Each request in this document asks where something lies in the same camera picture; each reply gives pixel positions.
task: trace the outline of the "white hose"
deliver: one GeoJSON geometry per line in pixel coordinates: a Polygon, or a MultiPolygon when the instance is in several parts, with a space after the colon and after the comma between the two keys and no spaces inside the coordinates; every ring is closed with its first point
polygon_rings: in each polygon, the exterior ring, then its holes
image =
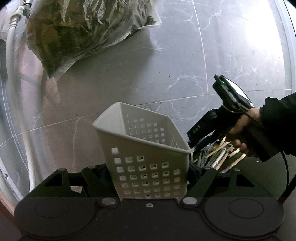
{"type": "Polygon", "coordinates": [[[7,76],[8,76],[8,86],[9,86],[11,97],[13,100],[13,105],[15,107],[16,117],[17,117],[18,124],[20,126],[22,138],[24,141],[25,151],[27,155],[30,191],[32,191],[35,188],[35,173],[34,173],[34,165],[33,165],[33,158],[32,158],[32,149],[31,149],[31,144],[30,144],[30,139],[27,132],[26,124],[25,124],[24,113],[22,111],[22,103],[17,91],[18,83],[17,83],[15,70],[14,70],[13,42],[14,42],[15,29],[16,29],[15,27],[10,27],[7,34],[6,67],[7,67],[7,76]]]}

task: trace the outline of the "black handle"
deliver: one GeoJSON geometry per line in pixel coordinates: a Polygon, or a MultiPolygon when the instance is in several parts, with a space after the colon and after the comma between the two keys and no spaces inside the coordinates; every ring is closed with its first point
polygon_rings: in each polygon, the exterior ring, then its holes
{"type": "Polygon", "coordinates": [[[267,133],[262,127],[250,124],[244,128],[242,135],[246,139],[247,146],[257,154],[262,162],[265,162],[280,152],[270,138],[270,133],[267,133]]]}

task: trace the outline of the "white plastic basket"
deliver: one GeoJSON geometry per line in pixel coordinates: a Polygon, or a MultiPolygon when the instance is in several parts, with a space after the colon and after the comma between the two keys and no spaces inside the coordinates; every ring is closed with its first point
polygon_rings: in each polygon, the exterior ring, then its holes
{"type": "Polygon", "coordinates": [[[190,147],[170,117],[117,102],[93,126],[120,199],[186,194],[190,147]]]}

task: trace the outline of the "human hand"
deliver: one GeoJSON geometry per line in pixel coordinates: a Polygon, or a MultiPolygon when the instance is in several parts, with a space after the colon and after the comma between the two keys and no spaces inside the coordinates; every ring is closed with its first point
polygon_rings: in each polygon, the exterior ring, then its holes
{"type": "MultiPolygon", "coordinates": [[[[260,121],[260,109],[250,109],[248,114],[255,120],[260,121]]],[[[232,141],[233,147],[239,148],[240,152],[245,153],[248,157],[253,155],[256,157],[256,154],[252,150],[248,149],[247,145],[243,143],[242,139],[237,138],[237,135],[252,122],[253,120],[251,118],[246,115],[242,115],[236,122],[235,126],[229,131],[230,135],[228,135],[228,138],[234,139],[232,141]]]]}

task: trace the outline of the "plastic bag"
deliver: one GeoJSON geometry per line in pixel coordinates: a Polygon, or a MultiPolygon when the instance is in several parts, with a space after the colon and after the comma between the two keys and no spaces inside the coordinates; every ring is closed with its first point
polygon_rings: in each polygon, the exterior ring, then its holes
{"type": "Polygon", "coordinates": [[[26,37],[48,76],[57,80],[75,61],[161,24],[162,0],[34,1],[26,37]]]}

